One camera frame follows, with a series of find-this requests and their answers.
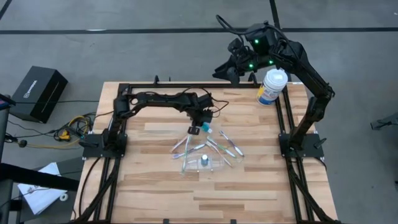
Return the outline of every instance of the white bottle cap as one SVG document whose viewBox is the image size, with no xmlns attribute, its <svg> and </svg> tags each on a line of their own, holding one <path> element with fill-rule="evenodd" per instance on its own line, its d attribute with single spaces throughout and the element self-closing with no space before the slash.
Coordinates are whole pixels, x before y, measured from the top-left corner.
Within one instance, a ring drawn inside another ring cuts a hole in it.
<svg viewBox="0 0 398 224">
<path fill-rule="evenodd" d="M 273 68 L 267 72 L 264 81 L 273 90 L 281 90 L 286 86 L 287 75 L 285 71 Z"/>
</svg>

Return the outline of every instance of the white bottle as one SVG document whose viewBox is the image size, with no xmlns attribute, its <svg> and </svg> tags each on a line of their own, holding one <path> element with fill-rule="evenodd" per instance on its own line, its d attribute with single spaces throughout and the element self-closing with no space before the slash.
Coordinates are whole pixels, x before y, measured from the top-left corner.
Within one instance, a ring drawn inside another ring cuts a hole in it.
<svg viewBox="0 0 398 224">
<path fill-rule="evenodd" d="M 278 98 L 286 83 L 287 75 L 285 71 L 276 68 L 269 70 L 257 93 L 257 101 L 262 105 L 270 105 Z"/>
</svg>

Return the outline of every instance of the blue label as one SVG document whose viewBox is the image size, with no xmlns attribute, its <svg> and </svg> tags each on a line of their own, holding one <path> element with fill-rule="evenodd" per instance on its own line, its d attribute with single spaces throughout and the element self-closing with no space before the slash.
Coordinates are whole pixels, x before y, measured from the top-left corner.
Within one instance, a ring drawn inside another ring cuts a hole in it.
<svg viewBox="0 0 398 224">
<path fill-rule="evenodd" d="M 263 97 L 259 97 L 258 100 L 259 100 L 259 102 L 260 102 L 261 104 L 264 104 L 264 105 L 269 105 L 269 104 L 271 104 L 272 102 L 274 102 L 274 100 L 269 101 L 269 100 L 264 99 Z"/>
</svg>

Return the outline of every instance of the white paper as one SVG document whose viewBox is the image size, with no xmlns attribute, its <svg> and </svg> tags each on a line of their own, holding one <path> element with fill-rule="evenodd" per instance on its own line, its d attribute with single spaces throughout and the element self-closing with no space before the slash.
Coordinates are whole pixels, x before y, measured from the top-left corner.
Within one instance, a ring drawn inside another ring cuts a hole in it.
<svg viewBox="0 0 398 224">
<path fill-rule="evenodd" d="M 43 169 L 39 170 L 39 172 L 60 176 L 60 171 L 58 170 L 57 163 L 55 162 L 50 163 Z M 29 204 L 30 209 L 32 209 L 33 214 L 35 215 L 43 212 L 43 210 L 56 201 L 56 199 L 67 192 L 66 190 L 47 189 L 46 187 L 39 187 L 29 184 L 18 184 L 18 187 L 22 195 L 24 195 L 26 202 Z"/>
</svg>

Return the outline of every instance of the plastic container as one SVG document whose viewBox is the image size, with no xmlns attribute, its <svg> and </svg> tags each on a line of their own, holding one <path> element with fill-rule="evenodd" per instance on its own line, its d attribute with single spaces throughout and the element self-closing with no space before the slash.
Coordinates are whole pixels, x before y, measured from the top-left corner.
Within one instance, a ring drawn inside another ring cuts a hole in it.
<svg viewBox="0 0 398 224">
<path fill-rule="evenodd" d="M 286 83 L 287 75 L 285 71 L 276 68 L 269 70 L 257 93 L 257 101 L 261 105 L 270 105 L 278 98 Z"/>
<path fill-rule="evenodd" d="M 224 167 L 225 162 L 219 155 L 207 154 L 206 163 L 203 163 L 203 156 L 200 154 L 189 155 L 187 157 L 187 164 L 185 172 L 214 172 Z"/>
</svg>

